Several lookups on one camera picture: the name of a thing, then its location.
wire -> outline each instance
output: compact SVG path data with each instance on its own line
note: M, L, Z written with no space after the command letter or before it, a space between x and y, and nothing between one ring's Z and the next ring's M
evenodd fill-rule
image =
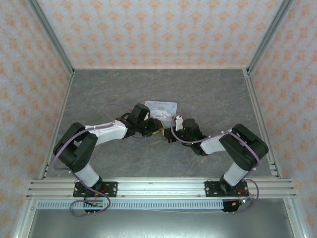
M132 135L132 137L133 137L133 138L137 138L137 139L143 139L143 138L145 138L146 136L136 137L136 136Z
M241 199L241 191L239 190L239 203L240 203L240 199Z
M183 142L182 142L182 145L183 145L183 146L187 146L187 147L191 147L191 146L192 146L191 144L185 144L185 143L183 143Z
M77 176L75 173L72 172L72 174L81 182L81 184L82 184L85 188L87 188L88 190L92 191L93 193L97 193L97 194L101 195L102 197L104 197L104 198L106 198L106 199L108 200L108 202L109 202L108 205L107 205L105 208L103 208L102 210L100 210L100 211L94 211L94 214L98 214L98 213L104 212L105 210L107 210L107 209L109 208L109 206L111 205L111 200L110 200L110 198L109 198L107 195L105 195L104 193L101 193L101 192L99 192L99 191L97 191L97 190L94 190L94 189L88 187L87 185L85 185L85 183L83 183L83 182L78 178L78 176ZM73 205L74 205L76 202L92 202L92 203L93 203L94 201L95 201L95 200L84 200L84 199L75 200L75 201L73 201L73 202L70 204L70 206L69 206L69 212L70 212L70 214L71 214L72 216L74 216L74 217L85 217L85 216L89 216L90 213L75 214L71 208L73 207Z
M131 113L125 113L125 114L123 114L121 117L122 118L125 118L126 116L128 116L128 115L130 115Z
M209 212L183 212L183 211L168 211L168 210L144 210L144 211L153 211L153 212L170 212L170 213L188 213L188 214L207 214L207 213L215 213L215 212L223 212L223 211L218 211L218 210L215 210L215 211L209 211Z
M248 190L239 190L239 192L248 192L249 194L252 194Z
M101 192L105 192L107 190L107 187L104 187L103 190L101 190Z
M83 199L83 200L85 201L85 203L86 203L86 204L89 204L89 205L91 205L91 206L94 206L94 202L96 202L97 197L94 199L94 201L93 201L92 203L86 202L86 198L87 198L87 197L84 197L84 199Z
M254 199L254 202L253 202L249 207L247 207L247 208L245 208L245 209L243 209L243 210L241 210L241 211L229 212L229 213L231 213L231 214L246 212L247 210L249 210L250 208L252 208L252 207L256 204L257 200L259 199L259 187L258 187L257 183L256 183L254 180L250 179L250 178L246 178L246 179L244 179L244 181L250 181L250 182L254 183L254 185L256 186L256 189L257 189L257 196L256 196L256 198Z
M176 119L177 116L179 116L179 114L176 114L176 115L173 117L172 122ZM206 138L204 138L204 139L196 140L196 141L185 141L185 140L182 140L182 139L180 139L179 137L177 137L177 135L175 134L174 129L173 129L173 123L170 124L170 131L172 132L173 136L174 136L178 141L180 141L180 142L182 142L182 143L185 143L185 144L201 143L201 142L203 142L203 141L205 141L205 140L208 140L208 139L212 138L212 136L210 135L210 136L208 136L208 137L206 137ZM251 153L251 154L254 156L254 158L256 159L257 164L260 163L260 159L259 159L258 155L257 155L257 154L251 149L251 147L250 147L245 141L243 141L239 136L237 136L236 134L232 133L231 131L226 131L226 132L222 131L221 134L223 134L223 135L229 134L229 135L233 136L234 138L236 138L242 145L244 145L244 146L250 151L250 153Z
M123 105L121 103L109 103L107 105L104 106L104 113L105 115L112 121L114 122L114 118L106 111L106 108L109 107L109 106L119 106L119 107L122 107L122 108L125 108L129 111L132 111L130 108L128 108L126 105Z
M159 130L157 130L157 131L154 131L153 133L152 133L152 135L155 135L156 133L158 133L159 131L161 131L161 130L163 130L164 129L164 127L162 127L161 129L159 129Z
M55 155L54 159L53 159L53 168L57 171L71 171L69 168L59 168L56 166L56 162L57 159L60 157L60 155L62 154L62 152L64 151L64 149L72 142L74 141L78 136L84 134L87 131L91 131L91 130L98 130L98 129L105 129L105 128L109 128L111 126L113 126L114 122L109 123L107 125L101 125L101 126L95 126L95 127L90 127L87 129L84 129L80 132L78 132L77 134L73 135L62 147L61 149L58 151L58 153Z

gray floor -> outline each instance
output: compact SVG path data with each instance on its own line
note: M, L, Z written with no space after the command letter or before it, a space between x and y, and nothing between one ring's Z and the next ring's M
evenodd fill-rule
M77 121L83 125L109 122L103 114L107 103L120 102L132 108L147 100L177 102L177 111L185 119L194 118L207 135L237 123L260 135L242 70L77 70L57 139ZM125 112L118 107L109 109L113 117ZM232 159L226 152L197 156L181 143L168 144L158 133L99 145L90 162L102 177L220 177ZM267 159L252 172L252 176L270 175ZM52 167L47 173L47 177L69 176Z
M108 210L76 218L68 210L38 210L29 238L294 237L283 199L260 199L249 211L234 216L186 212Z

floral wallpaper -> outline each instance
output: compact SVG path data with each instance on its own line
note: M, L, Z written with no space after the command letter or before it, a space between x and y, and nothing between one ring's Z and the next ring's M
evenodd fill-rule
M283 0L39 0L75 68L247 67Z
M317 234L317 4L295 0L252 75L282 166Z
M26 0L0 1L0 237L39 176L69 74Z

mounting plate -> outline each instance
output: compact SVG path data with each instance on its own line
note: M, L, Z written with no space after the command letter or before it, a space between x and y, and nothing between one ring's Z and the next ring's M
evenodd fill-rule
M236 188L230 192L229 194L225 194L224 191L220 188L220 182L219 181L206 181L205 182L205 193L206 197L239 197L240 190L243 190L241 192L242 197L249 196L249 192L245 192L244 190L247 190L248 184L247 182L239 182L236 186Z
M102 188L107 187L104 192L108 197L117 197L118 182L103 182ZM81 182L75 182L73 197L95 197L95 194L85 188Z

metal frame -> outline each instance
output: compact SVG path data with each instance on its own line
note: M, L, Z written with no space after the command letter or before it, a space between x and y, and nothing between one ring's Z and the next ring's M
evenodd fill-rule
M258 102L258 99L257 99L257 96L256 96L256 92L254 90L254 86L253 86L253 83L252 83L252 80L251 80L251 76L248 74L248 71L246 69L243 70L243 73L244 73L244 77L245 77L246 84L247 84L247 87L248 87L248 91L249 91L249 94L250 94L253 110L255 112L256 119L257 119L257 122L258 122L258 126L259 126L259 129L260 129L261 138L264 140L264 142L268 146L267 159L268 159L269 163L271 162L275 166L276 175L279 178L282 178L280 165L279 165L278 160L276 159L273 147L271 145L271 139L269 137L269 134L267 132L267 129L266 129L266 126L265 126L265 123L264 123L264 119L263 119L263 116L262 116L262 113L261 113L261 110L260 110L260 105L259 105L259 102Z
M69 71L69 73L74 72L74 68L70 63L69 58L67 57L67 54L65 53L63 47L61 46L61 43L59 42L57 36L55 35L54 30L52 29L52 26L50 25L48 19L46 18L40 4L37 0L27 0L30 7L32 8L34 14L36 15L37 19L39 20L40 24L42 25L44 31L46 32L49 40L53 44L57 54L59 55L60 59L62 60L65 68Z
M175 67L175 66L171 66L171 67L153 67L153 66L149 66L149 67L134 67L134 66L128 66L128 67L97 67L97 68L87 68L87 67L82 67L82 68L76 68L76 70L106 70L106 69L245 69L245 67L198 67L198 66L194 66L194 67L190 67L190 66L180 66L180 67Z
M32 222L35 217L36 207L39 200L42 199L57 199L71 200L74 179L73 178L45 178L45 172L48 167L48 162L51 158L54 142L57 137L58 128L65 109L69 91L74 77L75 69L72 67L69 58L62 48L57 36L55 35L50 23L48 22L43 10L37 0L27 0L30 7L40 21L48 38L52 42L58 55L60 56L65 68L71 73L71 78L64 95L63 103L60 108L58 120L55 125L52 144L47 153L46 161L42 166L39 180L33 180L27 192L27 199L22 210L22 215L18 221L14 237L28 237L31 230ZM269 146L269 154L267 159L272 172L270 177L252 178L260 188L260 199L279 198L283 199L288 213L289 221L296 238L309 238L311 234L304 222L301 205L296 196L296 190L291 179L282 179L280 165L271 146L271 138L266 130L264 120L257 101L256 93L251 81L250 75L255 70L257 64L261 60L266 48L277 31L282 20L286 16L288 9L294 0L284 0L277 15L271 23L267 33L265 34L259 48L251 60L250 66L247 69L242 69L245 75L246 84L250 93L253 109L260 129L262 139ZM219 178L105 178L104 180L119 182L117 201L138 199L138 200L203 200L206 199L204 182L208 179L219 180ZM256 193L253 183L248 183L251 193ZM213 199L225 199L225 197L215 197Z
M248 74L252 74L252 72L255 70L257 67L260 59L264 55L264 52L266 51L269 43L271 42L275 32L277 31L278 27L282 23L284 17L288 13L288 9L292 5L294 0L284 0L281 7L279 8L273 22L269 26L266 34L264 35L264 38L262 39L256 53L254 54L251 63L247 69Z
M37 199L26 200L13 235L14 238L25 238L29 236L37 204Z
M219 178L104 178L119 183L117 197L111 199L206 199L205 184L208 179ZM260 199L296 197L291 179L276 177L252 178L260 189ZM256 194L255 185L248 182L249 191ZM46 178L31 181L27 199L74 199L73 178Z
M69 92L70 92L71 85L73 83L74 75L75 75L75 72L70 75L70 78L68 80L68 86L67 86L66 91L64 93L63 102L62 102L62 104L60 106L58 117L57 117L57 122L55 124L54 132L53 132L53 135L52 135L52 138L51 138L51 145L50 145L50 148L49 148L49 150L48 150L48 152L46 154L46 157L45 157L46 159L43 162L43 165L42 165L42 168L41 168L41 172L39 174L39 179L43 179L45 177L45 174L46 174L46 171L47 171L47 167L49 166L49 162L50 162L50 159L51 159L51 155L53 153L53 148L54 148L55 141L56 141L56 138L57 138L59 126L60 126L60 123L61 123L61 119L63 117L63 113L64 113L64 110L65 110L65 107L66 107L67 98L68 98L68 95L69 95Z

